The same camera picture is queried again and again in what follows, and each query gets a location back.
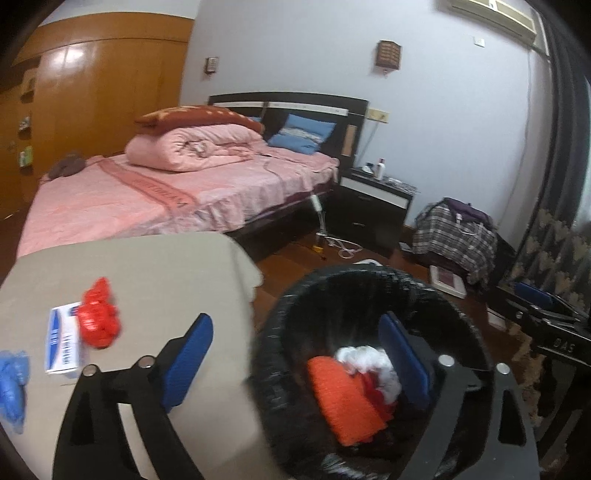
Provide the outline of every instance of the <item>wall-mounted air conditioner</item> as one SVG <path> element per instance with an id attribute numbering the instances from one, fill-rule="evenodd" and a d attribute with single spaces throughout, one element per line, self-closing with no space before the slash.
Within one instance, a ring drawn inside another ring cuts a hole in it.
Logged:
<path id="1" fill-rule="evenodd" d="M 528 46 L 537 32 L 531 17 L 501 0 L 449 0 L 453 11 L 479 18 L 517 38 Z"/>

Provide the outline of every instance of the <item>dark curtain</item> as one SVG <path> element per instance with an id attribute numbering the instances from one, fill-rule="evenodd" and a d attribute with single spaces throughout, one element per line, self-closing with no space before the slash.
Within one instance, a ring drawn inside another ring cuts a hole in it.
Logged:
<path id="1" fill-rule="evenodd" d="M 591 304 L 589 84 L 577 57 L 546 25 L 554 78 L 555 137 L 530 228 L 507 284 L 523 281 L 587 311 Z"/>

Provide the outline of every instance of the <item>bottle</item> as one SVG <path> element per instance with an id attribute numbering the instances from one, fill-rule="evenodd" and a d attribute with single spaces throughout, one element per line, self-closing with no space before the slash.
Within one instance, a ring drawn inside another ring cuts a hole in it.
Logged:
<path id="1" fill-rule="evenodd" d="M 375 166 L 374 177 L 376 180 L 382 180 L 384 178 L 384 171 L 386 170 L 386 164 L 384 159 L 380 158 L 379 163 Z"/>

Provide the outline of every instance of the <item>black headboard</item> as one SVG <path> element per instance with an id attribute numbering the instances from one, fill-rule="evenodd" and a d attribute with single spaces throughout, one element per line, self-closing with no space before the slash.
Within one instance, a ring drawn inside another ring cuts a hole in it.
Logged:
<path id="1" fill-rule="evenodd" d="M 321 93 L 246 92 L 212 95 L 208 105 L 224 106 L 236 113 L 262 117 L 265 140 L 283 127 L 289 113 L 334 122 L 335 130 L 320 151 L 338 158 L 339 170 L 343 171 L 355 163 L 368 101 Z"/>

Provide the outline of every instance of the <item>power socket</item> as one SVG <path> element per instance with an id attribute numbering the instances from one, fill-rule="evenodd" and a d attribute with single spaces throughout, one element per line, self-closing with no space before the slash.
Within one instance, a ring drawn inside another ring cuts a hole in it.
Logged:
<path id="1" fill-rule="evenodd" d="M 374 120 L 376 122 L 388 123 L 388 112 L 377 110 L 376 108 L 368 108 L 368 120 Z"/>

